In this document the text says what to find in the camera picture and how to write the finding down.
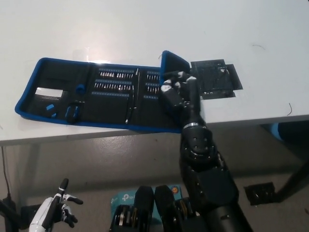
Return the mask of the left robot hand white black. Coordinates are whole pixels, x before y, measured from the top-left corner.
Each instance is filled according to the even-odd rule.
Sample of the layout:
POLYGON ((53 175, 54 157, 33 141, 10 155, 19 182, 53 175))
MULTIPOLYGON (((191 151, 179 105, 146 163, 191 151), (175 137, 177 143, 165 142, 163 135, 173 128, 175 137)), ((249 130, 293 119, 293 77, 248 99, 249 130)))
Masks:
POLYGON ((66 202, 74 202, 78 205, 82 205, 84 202, 66 193, 68 184, 69 180, 64 178, 56 194, 43 201, 29 225, 29 232, 51 232, 54 224, 61 221, 74 228, 78 219, 66 202))

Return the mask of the right robot hand black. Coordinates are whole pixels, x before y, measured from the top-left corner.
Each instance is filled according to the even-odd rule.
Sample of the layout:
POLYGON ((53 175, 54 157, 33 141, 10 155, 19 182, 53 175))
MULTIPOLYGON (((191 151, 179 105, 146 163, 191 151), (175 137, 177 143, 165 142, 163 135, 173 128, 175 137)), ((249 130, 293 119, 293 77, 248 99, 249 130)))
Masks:
POLYGON ((192 125, 205 126, 200 115, 201 100, 196 77, 180 71, 163 74, 159 101, 177 125, 181 128, 192 125))

